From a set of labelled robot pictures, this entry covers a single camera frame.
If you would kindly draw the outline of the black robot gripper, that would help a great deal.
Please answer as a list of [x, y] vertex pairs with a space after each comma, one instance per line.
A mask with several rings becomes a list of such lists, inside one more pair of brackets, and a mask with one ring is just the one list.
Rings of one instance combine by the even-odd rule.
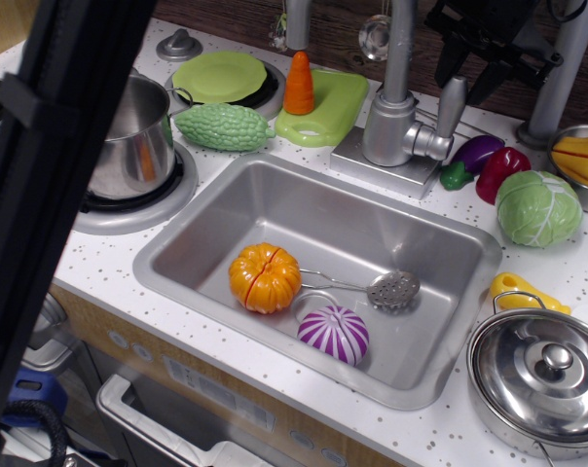
[[460, 72], [470, 54], [487, 63], [467, 97], [479, 105], [507, 79], [540, 88], [563, 56], [537, 31], [536, 1], [438, 1], [424, 23], [443, 40], [434, 79], [440, 88]]

